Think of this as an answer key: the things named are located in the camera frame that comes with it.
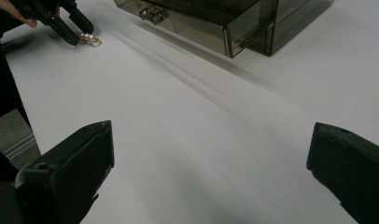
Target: gray floor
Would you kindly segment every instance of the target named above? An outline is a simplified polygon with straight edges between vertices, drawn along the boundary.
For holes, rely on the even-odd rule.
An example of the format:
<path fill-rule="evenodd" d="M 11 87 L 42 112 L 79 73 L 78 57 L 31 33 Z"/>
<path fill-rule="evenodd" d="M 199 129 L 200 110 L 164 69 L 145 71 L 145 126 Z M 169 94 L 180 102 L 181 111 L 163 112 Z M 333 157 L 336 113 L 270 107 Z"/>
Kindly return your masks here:
<path fill-rule="evenodd" d="M 40 156 L 33 132 L 17 110 L 0 118 L 0 151 L 18 169 Z"/>

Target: dark sleeve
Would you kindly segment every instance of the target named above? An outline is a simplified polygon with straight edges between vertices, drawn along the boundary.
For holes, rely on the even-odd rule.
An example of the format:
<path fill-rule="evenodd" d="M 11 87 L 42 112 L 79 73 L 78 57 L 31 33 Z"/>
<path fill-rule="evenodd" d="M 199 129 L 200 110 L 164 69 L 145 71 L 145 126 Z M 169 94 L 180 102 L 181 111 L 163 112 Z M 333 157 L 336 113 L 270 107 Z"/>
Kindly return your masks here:
<path fill-rule="evenodd" d="M 22 23 L 20 21 L 11 18 L 8 13 L 0 10 L 0 38 L 3 36 L 4 32 L 21 24 Z M 9 69 L 6 56 L 1 50 L 0 44 L 0 117 L 15 108 L 18 108 L 23 118 L 29 124 L 27 115 L 22 106 L 21 97 L 16 87 L 15 80 Z"/>
<path fill-rule="evenodd" d="M 18 170 L 0 153 L 0 182 L 15 181 Z"/>

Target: robotic hand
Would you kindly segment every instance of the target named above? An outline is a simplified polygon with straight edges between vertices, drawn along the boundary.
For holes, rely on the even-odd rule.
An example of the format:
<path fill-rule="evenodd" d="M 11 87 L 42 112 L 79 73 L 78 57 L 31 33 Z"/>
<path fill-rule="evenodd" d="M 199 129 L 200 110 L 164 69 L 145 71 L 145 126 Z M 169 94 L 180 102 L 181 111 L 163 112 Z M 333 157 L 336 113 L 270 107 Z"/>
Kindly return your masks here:
<path fill-rule="evenodd" d="M 78 224 L 113 166 L 111 122 L 78 130 L 0 183 L 0 223 Z"/>
<path fill-rule="evenodd" d="M 57 6 L 70 13 L 70 20 L 84 33 L 93 33 L 92 23 L 78 10 L 75 0 L 9 0 L 25 19 L 36 19 L 60 35 L 67 43 L 77 45 L 80 37 L 52 12 Z"/>

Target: transparent plastic box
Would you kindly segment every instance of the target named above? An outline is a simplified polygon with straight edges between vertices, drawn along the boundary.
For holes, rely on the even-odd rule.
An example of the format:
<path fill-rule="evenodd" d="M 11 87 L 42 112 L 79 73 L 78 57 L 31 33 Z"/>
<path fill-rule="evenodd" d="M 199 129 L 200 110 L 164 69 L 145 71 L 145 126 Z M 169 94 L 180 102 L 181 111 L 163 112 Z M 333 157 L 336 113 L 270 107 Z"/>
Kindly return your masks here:
<path fill-rule="evenodd" d="M 115 0 L 142 20 L 233 58 L 272 55 L 333 0 Z"/>

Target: white table surface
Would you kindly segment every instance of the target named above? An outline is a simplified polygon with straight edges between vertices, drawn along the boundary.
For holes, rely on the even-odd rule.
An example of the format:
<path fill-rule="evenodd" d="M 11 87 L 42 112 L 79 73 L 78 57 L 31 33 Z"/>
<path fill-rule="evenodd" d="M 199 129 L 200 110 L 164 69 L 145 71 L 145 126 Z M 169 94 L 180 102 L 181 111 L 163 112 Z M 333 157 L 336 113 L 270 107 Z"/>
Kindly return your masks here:
<path fill-rule="evenodd" d="M 356 223 L 305 164 L 317 121 L 379 145 L 379 0 L 336 0 L 273 57 L 233 60 L 78 4 L 101 47 L 42 25 L 4 42 L 42 152 L 112 120 L 116 166 L 82 223 Z"/>

